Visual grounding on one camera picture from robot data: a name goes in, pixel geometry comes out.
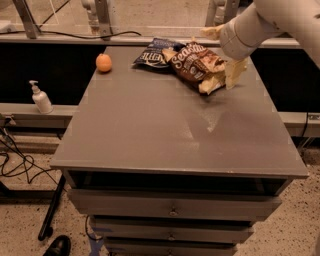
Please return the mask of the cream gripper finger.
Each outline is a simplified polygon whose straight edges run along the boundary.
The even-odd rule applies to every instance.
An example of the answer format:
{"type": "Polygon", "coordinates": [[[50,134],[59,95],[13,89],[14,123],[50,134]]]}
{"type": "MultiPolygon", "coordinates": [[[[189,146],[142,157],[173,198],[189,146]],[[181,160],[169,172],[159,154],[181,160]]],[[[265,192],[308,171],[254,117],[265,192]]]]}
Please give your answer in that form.
{"type": "Polygon", "coordinates": [[[225,84],[227,89],[232,89],[238,82],[241,74],[247,69],[248,59],[229,60],[225,64],[225,84]]]}

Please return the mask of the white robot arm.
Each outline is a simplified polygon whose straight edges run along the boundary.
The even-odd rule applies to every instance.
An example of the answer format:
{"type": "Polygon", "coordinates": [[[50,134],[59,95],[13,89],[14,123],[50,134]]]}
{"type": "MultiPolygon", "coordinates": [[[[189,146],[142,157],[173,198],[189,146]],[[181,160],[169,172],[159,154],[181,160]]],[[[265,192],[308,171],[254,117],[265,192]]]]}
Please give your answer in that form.
{"type": "Polygon", "coordinates": [[[319,0],[253,0],[225,24],[201,29],[201,34],[219,40],[226,64],[226,88],[231,89],[244,70],[247,57],[265,40],[287,33],[320,67],[319,0]]]}

